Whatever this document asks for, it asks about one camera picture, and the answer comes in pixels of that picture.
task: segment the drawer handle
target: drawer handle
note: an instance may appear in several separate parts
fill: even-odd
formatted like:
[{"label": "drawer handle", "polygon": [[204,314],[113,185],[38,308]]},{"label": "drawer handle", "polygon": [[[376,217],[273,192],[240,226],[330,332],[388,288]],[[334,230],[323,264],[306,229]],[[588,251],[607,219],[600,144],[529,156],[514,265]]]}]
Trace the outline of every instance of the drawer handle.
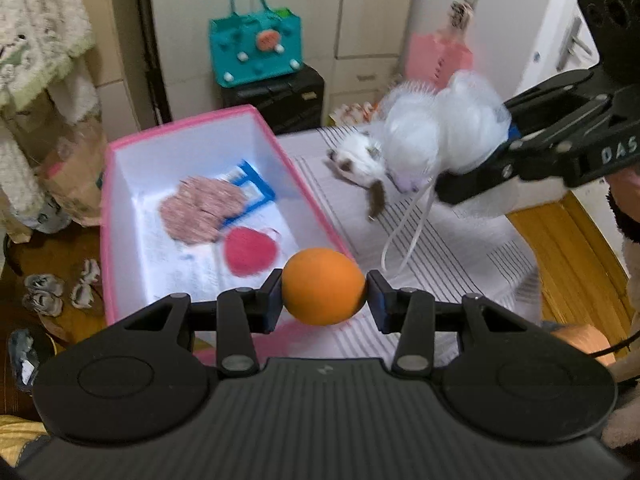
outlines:
[{"label": "drawer handle", "polygon": [[378,76],[377,76],[376,74],[367,74],[367,75],[360,75],[360,74],[358,74],[358,75],[356,76],[356,78],[358,79],[358,81],[360,81],[361,83],[362,83],[363,81],[375,81],[377,77],[378,77]]}]

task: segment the brown paper bag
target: brown paper bag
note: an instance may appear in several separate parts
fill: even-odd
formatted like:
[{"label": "brown paper bag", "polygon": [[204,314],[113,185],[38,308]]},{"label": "brown paper bag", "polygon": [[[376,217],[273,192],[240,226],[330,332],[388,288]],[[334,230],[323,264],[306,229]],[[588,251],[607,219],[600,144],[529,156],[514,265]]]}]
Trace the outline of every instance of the brown paper bag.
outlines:
[{"label": "brown paper bag", "polygon": [[73,130],[66,149],[59,142],[58,149],[47,155],[40,171],[42,183],[75,222],[85,227],[100,225],[107,139],[95,118],[76,124]]}]

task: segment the ribbed black surface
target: ribbed black surface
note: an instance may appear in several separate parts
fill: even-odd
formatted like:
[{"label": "ribbed black surface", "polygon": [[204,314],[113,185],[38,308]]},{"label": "ribbed black surface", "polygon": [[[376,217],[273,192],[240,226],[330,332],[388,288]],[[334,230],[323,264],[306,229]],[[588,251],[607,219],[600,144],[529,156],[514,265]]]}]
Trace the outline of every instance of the ribbed black surface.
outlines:
[{"label": "ribbed black surface", "polygon": [[157,440],[91,449],[54,440],[28,480],[614,480],[628,470],[596,440],[519,447],[489,440],[431,388],[378,360],[273,359],[224,381],[194,420]]}]

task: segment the teal bag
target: teal bag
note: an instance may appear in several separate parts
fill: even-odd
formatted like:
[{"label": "teal bag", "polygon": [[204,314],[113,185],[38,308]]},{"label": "teal bag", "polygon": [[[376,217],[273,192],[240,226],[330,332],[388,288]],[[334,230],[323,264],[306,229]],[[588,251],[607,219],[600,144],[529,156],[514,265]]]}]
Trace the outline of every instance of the teal bag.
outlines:
[{"label": "teal bag", "polygon": [[228,18],[209,20],[211,62],[220,86],[231,88],[302,67],[300,17],[260,2],[259,12],[239,15],[230,0]]}]

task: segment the yellow fabric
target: yellow fabric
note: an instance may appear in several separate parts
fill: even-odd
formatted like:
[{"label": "yellow fabric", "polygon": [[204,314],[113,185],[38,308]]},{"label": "yellow fabric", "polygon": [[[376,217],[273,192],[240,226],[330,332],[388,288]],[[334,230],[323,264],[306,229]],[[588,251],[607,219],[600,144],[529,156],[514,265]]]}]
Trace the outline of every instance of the yellow fabric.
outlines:
[{"label": "yellow fabric", "polygon": [[24,446],[47,432],[41,422],[31,422],[18,416],[0,415],[0,456],[15,467]]}]

